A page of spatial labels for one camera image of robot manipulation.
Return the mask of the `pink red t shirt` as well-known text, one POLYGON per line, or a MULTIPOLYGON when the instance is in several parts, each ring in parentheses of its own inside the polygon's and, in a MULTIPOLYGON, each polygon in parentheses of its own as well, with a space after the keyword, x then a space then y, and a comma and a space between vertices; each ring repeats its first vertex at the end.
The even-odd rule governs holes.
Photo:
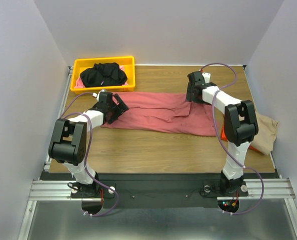
POLYGON ((103 128, 215 137, 212 106, 186 101, 184 93, 120 92, 129 110, 103 128))

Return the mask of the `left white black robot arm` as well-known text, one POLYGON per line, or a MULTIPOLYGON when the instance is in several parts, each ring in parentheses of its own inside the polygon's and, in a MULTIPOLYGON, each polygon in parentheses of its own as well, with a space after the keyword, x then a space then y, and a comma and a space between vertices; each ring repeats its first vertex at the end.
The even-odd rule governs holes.
POLYGON ((94 198, 103 193, 99 177, 87 163, 89 148, 93 139, 93 129, 112 124, 129 110, 117 93, 101 90, 91 94, 97 103, 81 113, 61 115, 55 121, 48 155, 63 164, 75 178, 69 183, 75 197, 94 198))

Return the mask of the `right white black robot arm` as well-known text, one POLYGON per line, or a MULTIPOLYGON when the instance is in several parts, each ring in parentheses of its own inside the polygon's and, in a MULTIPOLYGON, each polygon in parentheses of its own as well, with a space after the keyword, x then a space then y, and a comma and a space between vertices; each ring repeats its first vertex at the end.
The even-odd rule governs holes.
POLYGON ((211 75, 194 71, 187 75, 186 100, 212 105, 224 116, 223 130, 228 146, 226 162, 220 174, 219 192, 230 195, 247 188, 244 184, 244 168, 247 151, 259 132, 255 107, 250 100, 234 98, 210 82, 211 75))

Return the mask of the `yellow plastic bin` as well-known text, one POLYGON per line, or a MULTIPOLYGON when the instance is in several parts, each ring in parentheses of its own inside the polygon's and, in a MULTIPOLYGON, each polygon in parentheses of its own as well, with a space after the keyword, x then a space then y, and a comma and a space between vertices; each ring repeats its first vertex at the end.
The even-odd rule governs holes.
POLYGON ((75 94, 102 89, 127 92, 135 86, 133 56, 81 58, 74 62, 70 90, 75 94))

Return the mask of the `folded orange t shirt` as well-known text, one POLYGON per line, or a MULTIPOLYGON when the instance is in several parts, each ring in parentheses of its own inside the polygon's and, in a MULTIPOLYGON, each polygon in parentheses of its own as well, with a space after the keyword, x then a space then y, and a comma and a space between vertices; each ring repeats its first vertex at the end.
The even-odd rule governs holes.
MULTIPOLYGON (((220 138, 221 138, 221 140, 223 140, 223 141, 226 141, 226 142, 228 141, 228 139, 227 139, 227 137, 226 137, 226 135, 225 135, 225 127, 224 127, 224 125, 223 125, 222 128, 221 128, 220 138)), ((253 151, 257 152, 257 153, 260 152, 258 149, 254 148, 254 147, 251 146, 251 145, 249 146, 249 149, 250 149, 250 150, 253 150, 253 151)))

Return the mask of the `folded beige t shirt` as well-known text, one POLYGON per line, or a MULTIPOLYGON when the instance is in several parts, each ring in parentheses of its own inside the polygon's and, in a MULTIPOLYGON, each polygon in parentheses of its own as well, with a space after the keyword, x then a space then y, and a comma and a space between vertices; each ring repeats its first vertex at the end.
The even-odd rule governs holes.
POLYGON ((264 155, 269 155, 274 148, 274 142, 277 139, 279 121, 266 115, 255 112, 258 134, 254 137, 251 147, 264 155))

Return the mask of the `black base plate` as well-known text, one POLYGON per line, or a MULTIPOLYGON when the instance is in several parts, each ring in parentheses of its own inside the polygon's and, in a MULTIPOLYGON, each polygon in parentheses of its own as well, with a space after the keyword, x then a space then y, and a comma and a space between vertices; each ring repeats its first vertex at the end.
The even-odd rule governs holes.
POLYGON ((101 173, 99 180, 114 187, 119 197, 100 185, 84 187, 68 173, 41 175, 42 181, 59 183, 67 190, 69 200, 81 201, 83 210, 94 213, 116 209, 217 208, 219 197, 246 197, 239 186, 222 190, 219 173, 101 173))

